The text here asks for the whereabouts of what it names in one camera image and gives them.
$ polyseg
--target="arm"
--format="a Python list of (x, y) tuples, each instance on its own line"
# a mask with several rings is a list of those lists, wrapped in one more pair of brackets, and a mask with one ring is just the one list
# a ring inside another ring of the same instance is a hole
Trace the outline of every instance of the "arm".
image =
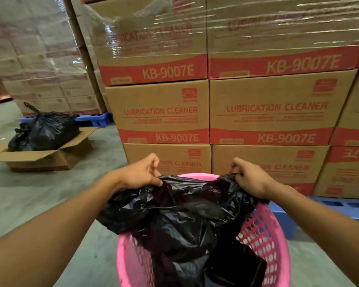
[(278, 204), (359, 287), (359, 222), (312, 201), (270, 177), (258, 165), (234, 159), (236, 181), (248, 193)]
[(53, 286), (101, 207), (116, 191), (162, 185), (155, 154), (106, 174), (90, 188), (0, 238), (0, 287)]

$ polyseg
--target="bag handle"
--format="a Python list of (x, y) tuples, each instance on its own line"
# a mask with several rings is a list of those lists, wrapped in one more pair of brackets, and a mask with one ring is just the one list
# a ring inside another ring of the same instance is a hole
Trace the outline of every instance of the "bag handle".
[(34, 106), (32, 106), (31, 104), (29, 104), (29, 103), (27, 103), (27, 102), (24, 102), (24, 105), (25, 105), (27, 108), (33, 110), (37, 115), (41, 115), (41, 112), (40, 112), (38, 109), (36, 109)]

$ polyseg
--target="gray floor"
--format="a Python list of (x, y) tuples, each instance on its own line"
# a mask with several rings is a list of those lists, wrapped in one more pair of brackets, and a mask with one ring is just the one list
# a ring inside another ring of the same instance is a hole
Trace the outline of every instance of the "gray floor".
[[(8, 142), (21, 114), (14, 102), (0, 104), (0, 143)], [(70, 171), (12, 173), (0, 163), (0, 236), (79, 193), (108, 171), (126, 165), (117, 128), (91, 135), (95, 150)], [(292, 287), (353, 287), (325, 253), (305, 235), (289, 241)], [(119, 286), (117, 235), (94, 222), (56, 287)]]

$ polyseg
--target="blue plastic pallet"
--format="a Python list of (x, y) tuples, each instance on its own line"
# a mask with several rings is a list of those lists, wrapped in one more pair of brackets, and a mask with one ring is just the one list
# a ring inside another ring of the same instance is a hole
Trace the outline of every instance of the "blue plastic pallet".
[[(20, 121), (22, 123), (24, 123), (24, 122), (29, 122), (32, 119), (33, 119), (33, 117), (24, 117)], [(90, 121), (92, 123), (93, 127), (101, 127), (101, 128), (105, 128), (106, 126), (113, 123), (112, 117), (111, 117), (111, 115), (109, 115), (108, 112), (106, 112), (106, 113), (104, 113), (102, 115), (82, 115), (82, 116), (78, 116), (76, 118), (76, 121), (77, 122)]]
[[(345, 199), (345, 198), (316, 198), (310, 197), (312, 200), (322, 203), (338, 212), (341, 212), (355, 220), (359, 221), (359, 199)], [(288, 240), (292, 240), (297, 224), (291, 217), (281, 209), (277, 204), (271, 202), (269, 205), (271, 211), (275, 215), (279, 224), (282, 227), (284, 236)]]

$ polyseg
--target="pink laundry basket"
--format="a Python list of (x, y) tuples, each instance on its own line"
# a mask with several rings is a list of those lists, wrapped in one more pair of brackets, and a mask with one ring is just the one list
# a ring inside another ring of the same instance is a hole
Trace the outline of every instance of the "pink laundry basket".
[[(206, 173), (182, 174), (182, 177), (204, 181), (218, 175)], [(281, 226), (267, 205), (259, 203), (251, 217), (243, 223), (237, 239), (267, 261), (263, 287), (290, 286), (290, 255)], [(117, 246), (117, 268), (120, 287), (154, 287), (150, 253), (130, 233), (120, 235)]]

